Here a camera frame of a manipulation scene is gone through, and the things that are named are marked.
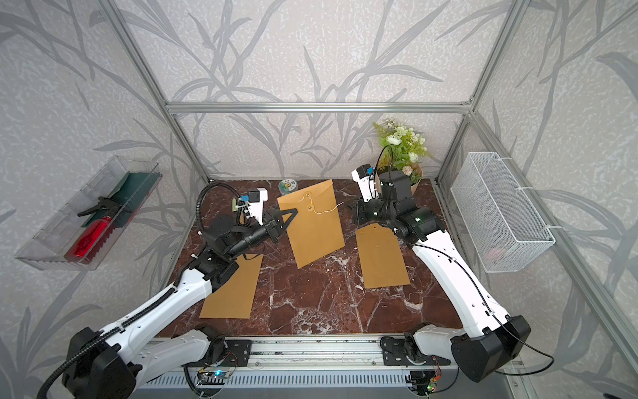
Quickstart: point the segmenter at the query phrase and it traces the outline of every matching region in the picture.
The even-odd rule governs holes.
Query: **envelope flap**
[[[311,193],[313,198],[318,198],[321,194],[327,192],[328,190],[332,190],[332,179],[322,181],[321,183],[314,184],[310,187],[300,188],[296,192],[286,194],[282,197],[277,198],[279,202],[279,208],[283,211],[286,209],[295,208],[298,206],[298,203],[304,199],[306,193]]]

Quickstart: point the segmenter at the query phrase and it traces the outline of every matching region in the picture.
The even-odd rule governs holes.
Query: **artificial flower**
[[[392,144],[393,146],[398,146],[401,143],[401,138],[395,135],[391,135],[385,138],[388,144]]]

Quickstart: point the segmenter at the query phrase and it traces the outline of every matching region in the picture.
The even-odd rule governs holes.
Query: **brown envelope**
[[[204,300],[202,319],[249,319],[263,255],[246,254],[237,258],[236,272],[217,291]]]
[[[410,284],[399,240],[390,229],[375,223],[355,235],[365,288]]]
[[[300,188],[277,201],[282,211],[299,211],[286,230],[299,269],[344,247],[332,180]]]

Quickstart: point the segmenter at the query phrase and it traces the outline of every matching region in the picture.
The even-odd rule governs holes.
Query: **white bracket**
[[[268,201],[268,190],[265,188],[258,188],[257,190],[259,191],[258,201],[250,202],[248,195],[242,195],[242,200],[248,205],[248,215],[255,218],[257,223],[263,225],[263,203]]]
[[[376,192],[375,180],[370,177],[371,175],[369,172],[364,177],[360,178],[356,169],[352,171],[352,179],[359,185],[359,191],[361,191],[363,202],[368,202],[373,198],[379,197],[379,194]]]

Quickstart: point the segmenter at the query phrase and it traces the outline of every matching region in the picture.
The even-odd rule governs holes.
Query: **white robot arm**
[[[428,355],[454,358],[469,379],[482,380],[518,356],[530,334],[529,324],[522,316],[510,317],[483,287],[436,215],[416,207],[408,176],[398,170],[380,174],[379,195],[373,184],[365,184],[373,181],[374,173],[369,165],[352,172],[362,194],[353,207],[355,223],[377,221],[413,246],[443,287],[463,325],[452,329],[430,324],[405,333],[407,358],[415,364],[424,362]]]
[[[239,217],[220,216],[204,228],[200,207],[207,191],[217,186],[231,190],[246,219],[255,217],[258,223],[242,225]],[[48,389],[62,375],[62,383],[77,399],[125,399],[142,384],[178,366],[200,360],[222,361],[226,355],[224,336],[209,326],[146,345],[191,305],[224,285],[238,268],[238,256],[267,239],[278,242],[297,210],[264,213],[267,199],[265,188],[240,196],[223,182],[204,187],[196,208],[204,238],[199,254],[182,268],[173,284],[137,309],[98,331],[86,327],[73,336],[67,361],[43,383],[37,398],[46,399]]]

